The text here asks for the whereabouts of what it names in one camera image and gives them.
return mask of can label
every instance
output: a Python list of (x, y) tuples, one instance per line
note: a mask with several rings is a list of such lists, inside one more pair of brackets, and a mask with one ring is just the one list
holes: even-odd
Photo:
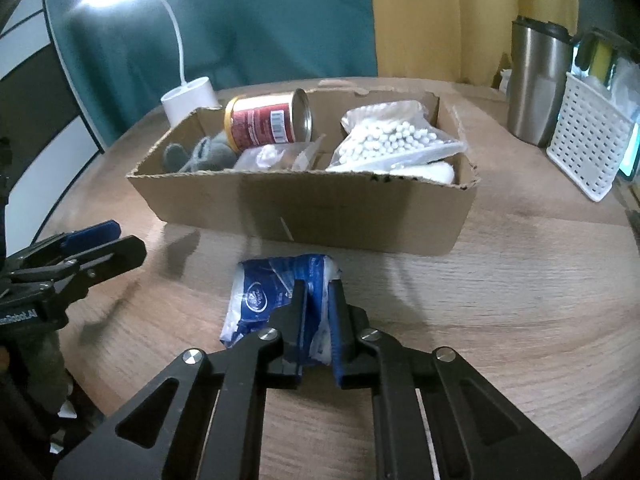
[(294, 142), (288, 103), (258, 106), (231, 111), (231, 136), (239, 151), (263, 146)]

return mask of stainless steel tumbler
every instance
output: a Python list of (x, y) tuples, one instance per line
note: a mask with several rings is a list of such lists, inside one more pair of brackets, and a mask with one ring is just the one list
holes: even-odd
[(571, 36), (562, 25), (523, 16), (513, 22), (507, 129), (514, 136), (536, 146), (548, 145), (573, 52)]

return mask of yellow curtain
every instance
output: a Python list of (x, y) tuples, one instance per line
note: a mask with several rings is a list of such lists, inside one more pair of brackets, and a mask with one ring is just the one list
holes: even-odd
[(489, 86), (518, 14), (575, 34), (578, 0), (373, 0), (378, 75)]

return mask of triangular cutout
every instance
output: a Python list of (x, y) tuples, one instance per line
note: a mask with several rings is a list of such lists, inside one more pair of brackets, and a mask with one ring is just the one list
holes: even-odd
[(116, 426), (116, 434), (139, 446), (152, 448), (177, 390), (178, 380), (167, 379)]
[(516, 424), (472, 381), (461, 381), (460, 389), (469, 403), (483, 444), (490, 446), (518, 433)]

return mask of teal curtain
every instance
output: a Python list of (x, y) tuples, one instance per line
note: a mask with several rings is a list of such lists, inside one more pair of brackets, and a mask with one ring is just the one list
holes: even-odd
[[(103, 9), (46, 0), (50, 26), (87, 113), (109, 144), (180, 85), (159, 0)], [(375, 76), (371, 0), (168, 0), (186, 78), (215, 89), (290, 79)]]

